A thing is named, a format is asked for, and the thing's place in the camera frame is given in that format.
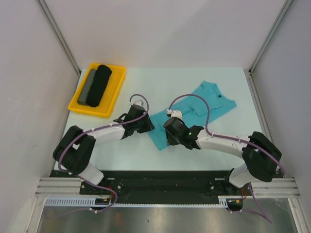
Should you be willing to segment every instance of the purple cable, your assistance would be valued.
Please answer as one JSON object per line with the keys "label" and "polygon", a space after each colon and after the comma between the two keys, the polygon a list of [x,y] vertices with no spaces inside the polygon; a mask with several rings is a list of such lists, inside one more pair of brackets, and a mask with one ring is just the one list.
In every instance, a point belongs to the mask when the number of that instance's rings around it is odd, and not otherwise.
{"label": "purple cable", "polygon": [[[145,116],[148,114],[148,111],[149,111],[149,103],[148,103],[147,99],[146,99],[143,95],[141,95],[141,94],[133,94],[133,95],[131,96],[131,98],[130,98],[130,102],[132,101],[132,98],[133,98],[134,96],[140,96],[140,97],[142,97],[142,98],[145,100],[146,104],[147,104],[147,109],[146,109],[146,111],[145,111],[145,113],[144,113],[143,115],[141,115],[140,117],[137,117],[136,119],[129,120],[129,121],[126,121],[126,122],[121,122],[121,123],[117,123],[117,124],[113,124],[113,125],[104,125],[104,126],[100,126],[100,127],[96,128],[96,129],[94,129],[94,131],[103,130],[103,129],[106,129],[106,128],[109,128],[109,127],[115,127],[115,126],[119,126],[119,125],[125,125],[125,124],[129,124],[129,123],[133,123],[133,122],[138,121],[138,120],[142,119],[143,117],[145,117]],[[93,131],[93,130],[84,131],[83,133],[81,133],[80,135],[78,135],[75,139],[73,139],[73,140],[68,144],[68,146],[64,149],[63,153],[61,154],[61,156],[60,156],[60,158],[59,158],[59,160],[58,160],[58,169],[59,169],[60,171],[62,171],[62,172],[68,172],[67,170],[64,170],[64,169],[61,168],[62,160],[63,160],[65,154],[67,153],[67,151],[71,148],[71,146],[72,146],[77,140],[79,140],[79,138],[81,138],[83,135],[85,135],[85,134],[87,134],[87,133],[90,133],[90,132],[92,132],[92,131]],[[115,195],[115,199],[114,199],[114,201],[113,201],[110,205],[108,205],[107,207],[105,207],[105,208],[102,209],[102,210],[97,210],[97,212],[105,211],[105,210],[109,209],[111,206],[113,206],[113,205],[117,202],[117,200],[118,200],[118,195],[117,195],[117,193],[116,193],[114,190],[112,190],[112,189],[110,189],[110,188],[106,188],[106,187],[103,187],[103,186],[99,186],[99,185],[93,184],[93,183],[91,183],[91,182],[89,182],[89,181],[86,181],[86,180],[84,180],[84,182],[86,182],[87,184],[89,184],[89,185],[91,185],[91,186],[93,186],[93,187],[95,187],[95,188],[100,188],[100,189],[104,189],[104,190],[110,191],[110,192],[112,192],[112,193]],[[58,215],[58,216],[56,216],[56,217],[54,217],[54,218],[62,217],[62,216],[65,216],[65,215],[67,215],[67,214],[71,214],[71,213],[74,213],[74,212],[77,212],[77,211],[80,211],[80,210],[89,210],[89,208],[86,208],[86,207],[85,207],[85,208],[75,209],[75,210],[66,212],[66,213],[64,213],[64,214]]]}
{"label": "purple cable", "polygon": [[230,213],[242,213],[242,212],[248,212],[248,213],[252,213],[252,214],[256,214],[259,215],[261,217],[263,217],[264,219],[266,219],[269,223],[272,223],[271,219],[265,214],[265,212],[263,211],[261,205],[258,203],[258,200],[255,198],[254,192],[253,192],[253,187],[251,183],[248,183],[248,187],[249,187],[249,191],[252,194],[253,200],[256,203],[256,206],[260,209],[261,213],[255,211],[255,210],[237,210],[237,211],[232,211],[229,209],[229,207],[227,208],[228,211],[230,211]]}
{"label": "purple cable", "polygon": [[[238,138],[235,138],[235,137],[230,137],[230,136],[224,136],[224,135],[218,135],[218,134],[212,134],[209,130],[208,130],[208,121],[209,121],[209,116],[210,116],[210,109],[209,109],[209,105],[208,103],[206,102],[206,100],[204,98],[202,98],[201,96],[199,95],[195,95],[195,94],[184,94],[184,95],[181,95],[179,97],[177,97],[176,99],[173,100],[173,102],[170,104],[169,106],[169,110],[171,109],[172,105],[180,98],[183,98],[183,97],[186,97],[186,96],[195,96],[195,97],[198,97],[200,98],[201,100],[203,100],[203,102],[205,103],[206,107],[207,107],[207,119],[206,119],[206,124],[205,124],[205,130],[206,132],[210,135],[210,136],[214,136],[214,137],[219,137],[219,138],[224,138],[224,139],[229,139],[229,140],[233,140],[233,141],[239,141]],[[282,173],[283,173],[283,176],[285,176],[285,167],[278,161],[276,160],[270,153],[268,153],[266,150],[264,150],[263,148],[261,148],[260,146],[257,146],[256,144],[252,143],[252,142],[248,142],[246,140],[240,140],[240,142],[243,142],[243,143],[246,143],[248,145],[251,145],[255,148],[257,148],[258,150],[260,150],[261,152],[263,152],[264,154],[266,154],[273,162],[275,162],[281,169]],[[254,210],[242,210],[242,212],[249,212],[249,213],[254,213],[254,214],[257,214],[257,215],[260,215],[262,216],[263,218],[265,218],[268,222],[272,223],[272,221],[270,220],[270,218],[264,213],[262,207],[260,206],[260,204],[258,203],[257,199],[255,198],[255,195],[254,195],[254,192],[253,192],[253,188],[252,188],[252,185],[251,183],[249,183],[249,190],[252,194],[252,197],[257,205],[257,207],[260,209],[261,213],[258,213],[257,211],[254,211]]]}

